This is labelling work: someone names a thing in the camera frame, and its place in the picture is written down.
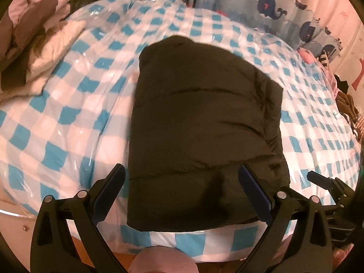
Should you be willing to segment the dark olive puffer jacket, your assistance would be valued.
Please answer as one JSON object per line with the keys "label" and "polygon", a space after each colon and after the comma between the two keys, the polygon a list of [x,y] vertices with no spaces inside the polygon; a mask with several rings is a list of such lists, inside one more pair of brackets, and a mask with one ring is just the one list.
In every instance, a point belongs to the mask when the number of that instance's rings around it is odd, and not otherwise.
{"label": "dark olive puffer jacket", "polygon": [[289,185],[283,88],[228,50],[171,36],[143,49],[128,152],[127,223],[190,232],[255,222],[241,165]]}

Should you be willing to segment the brown clothes pile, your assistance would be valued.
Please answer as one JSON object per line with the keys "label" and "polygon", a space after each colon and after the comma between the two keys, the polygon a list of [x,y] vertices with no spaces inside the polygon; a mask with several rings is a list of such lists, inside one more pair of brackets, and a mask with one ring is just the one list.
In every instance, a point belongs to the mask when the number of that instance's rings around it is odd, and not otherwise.
{"label": "brown clothes pile", "polygon": [[339,91],[336,96],[336,105],[341,115],[347,120],[358,142],[363,139],[363,112],[354,104],[354,99],[349,94]]}

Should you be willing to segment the pink trouser knee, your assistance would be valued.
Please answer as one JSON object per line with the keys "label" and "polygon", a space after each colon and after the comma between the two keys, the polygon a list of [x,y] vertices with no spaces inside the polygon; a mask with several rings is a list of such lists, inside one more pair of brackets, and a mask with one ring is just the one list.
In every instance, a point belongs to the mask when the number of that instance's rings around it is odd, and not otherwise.
{"label": "pink trouser knee", "polygon": [[194,260],[176,248],[150,247],[136,255],[128,272],[199,272]]}

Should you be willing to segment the blue white checkered bed cover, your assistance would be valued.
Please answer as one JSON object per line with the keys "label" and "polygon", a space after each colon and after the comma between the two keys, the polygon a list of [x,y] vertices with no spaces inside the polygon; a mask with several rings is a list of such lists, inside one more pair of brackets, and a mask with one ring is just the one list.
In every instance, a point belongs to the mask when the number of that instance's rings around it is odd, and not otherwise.
{"label": "blue white checkered bed cover", "polygon": [[45,196],[72,197],[126,164],[139,55],[172,35],[227,49],[283,87],[280,129],[294,190],[332,202],[307,180],[311,170],[356,186],[360,144],[323,72],[278,37],[180,0],[101,0],[72,20],[86,29],[42,94],[1,105],[1,182],[31,214]]}

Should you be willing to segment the cream folded blanket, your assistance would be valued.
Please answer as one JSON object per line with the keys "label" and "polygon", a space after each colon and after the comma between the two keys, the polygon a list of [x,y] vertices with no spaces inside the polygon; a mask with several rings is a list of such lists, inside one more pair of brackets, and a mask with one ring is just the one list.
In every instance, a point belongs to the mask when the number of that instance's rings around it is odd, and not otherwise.
{"label": "cream folded blanket", "polygon": [[53,69],[86,27],[84,20],[64,20],[41,32],[1,73],[1,102],[38,96]]}

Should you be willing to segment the pink and brown pillow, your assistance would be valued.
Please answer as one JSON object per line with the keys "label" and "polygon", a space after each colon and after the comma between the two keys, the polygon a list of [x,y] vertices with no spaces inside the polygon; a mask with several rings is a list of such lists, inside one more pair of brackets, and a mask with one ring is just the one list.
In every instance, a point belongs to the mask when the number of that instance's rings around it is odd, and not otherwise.
{"label": "pink and brown pillow", "polygon": [[1,92],[26,84],[30,44],[70,13],[71,0],[12,0],[1,18]]}

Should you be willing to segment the pink sheer curtain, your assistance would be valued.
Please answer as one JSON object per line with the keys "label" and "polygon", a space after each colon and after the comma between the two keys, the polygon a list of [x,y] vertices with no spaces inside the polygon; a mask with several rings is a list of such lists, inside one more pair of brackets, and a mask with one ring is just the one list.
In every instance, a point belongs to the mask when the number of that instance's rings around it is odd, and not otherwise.
{"label": "pink sheer curtain", "polygon": [[307,4],[320,26],[326,26],[342,42],[338,56],[330,60],[333,72],[348,83],[348,91],[363,101],[363,22],[349,0],[299,0]]}

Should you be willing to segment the blue whale pattern curtain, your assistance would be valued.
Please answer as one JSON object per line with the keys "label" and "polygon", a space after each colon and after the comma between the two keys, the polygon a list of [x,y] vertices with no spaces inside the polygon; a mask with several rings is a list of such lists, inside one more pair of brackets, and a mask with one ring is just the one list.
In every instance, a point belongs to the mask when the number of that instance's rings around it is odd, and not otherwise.
{"label": "blue whale pattern curtain", "polygon": [[293,49],[308,49],[314,56],[326,52],[333,60],[342,42],[307,4],[299,0],[183,0],[191,8],[208,9],[235,22],[279,37]]}

